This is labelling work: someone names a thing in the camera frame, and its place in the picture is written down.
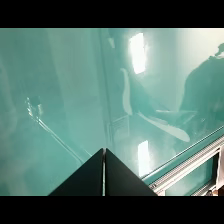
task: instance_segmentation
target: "teal glass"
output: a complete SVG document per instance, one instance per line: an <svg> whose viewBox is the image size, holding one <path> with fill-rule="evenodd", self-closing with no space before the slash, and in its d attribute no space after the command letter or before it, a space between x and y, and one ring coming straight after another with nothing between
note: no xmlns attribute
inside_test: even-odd
<svg viewBox="0 0 224 224"><path fill-rule="evenodd" d="M224 29L0 29L0 195L48 195L106 147L150 183L223 135L223 43Z"/></svg>

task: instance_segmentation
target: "bright light spot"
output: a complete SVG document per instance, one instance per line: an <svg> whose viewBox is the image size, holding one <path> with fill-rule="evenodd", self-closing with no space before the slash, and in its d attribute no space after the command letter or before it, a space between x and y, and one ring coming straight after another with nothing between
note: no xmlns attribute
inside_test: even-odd
<svg viewBox="0 0 224 224"><path fill-rule="evenodd" d="M132 64L136 74L145 71L146 55L144 49L143 33L138 33L130 39L130 51L132 56Z"/></svg>
<svg viewBox="0 0 224 224"><path fill-rule="evenodd" d="M138 172L140 177L150 172L149 162L148 141L144 141L138 145Z"/></svg>

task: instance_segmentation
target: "black triangular object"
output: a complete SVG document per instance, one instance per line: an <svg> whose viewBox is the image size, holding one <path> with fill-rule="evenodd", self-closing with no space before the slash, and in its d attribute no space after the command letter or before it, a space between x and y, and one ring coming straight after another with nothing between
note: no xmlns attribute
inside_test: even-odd
<svg viewBox="0 0 224 224"><path fill-rule="evenodd" d="M102 196L103 149L95 153L49 196Z"/></svg>
<svg viewBox="0 0 224 224"><path fill-rule="evenodd" d="M105 158L106 196L157 196L109 149Z"/></svg>

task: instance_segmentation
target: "teal surface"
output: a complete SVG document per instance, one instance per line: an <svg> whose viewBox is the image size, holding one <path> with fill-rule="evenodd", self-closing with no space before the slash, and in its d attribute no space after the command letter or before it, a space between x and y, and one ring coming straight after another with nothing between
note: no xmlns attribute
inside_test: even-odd
<svg viewBox="0 0 224 224"><path fill-rule="evenodd" d="M102 147L150 183L221 137L222 43L224 29L0 29L0 195L47 195Z"/></svg>
<svg viewBox="0 0 224 224"><path fill-rule="evenodd" d="M212 180L213 159L208 160L166 190L166 196L190 196Z"/></svg>

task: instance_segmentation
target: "silver metal frame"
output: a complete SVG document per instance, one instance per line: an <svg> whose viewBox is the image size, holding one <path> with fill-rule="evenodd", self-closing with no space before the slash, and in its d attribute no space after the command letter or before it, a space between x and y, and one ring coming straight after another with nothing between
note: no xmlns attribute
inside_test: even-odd
<svg viewBox="0 0 224 224"><path fill-rule="evenodd" d="M202 149L200 152L196 153L194 156L192 156L191 158L189 158L188 160L168 172L166 175L162 176L161 178L150 184L149 187L156 194L164 195L165 190L167 190L177 181L181 180L183 177L191 173L197 167L208 161L210 158L220 153L221 148L223 148L222 145L224 145L224 136L211 143L206 148ZM214 190L216 188L216 183L210 183L210 185L208 186L205 185L202 189L199 189L193 195L203 195L205 190L209 190L208 187L209 189Z"/></svg>

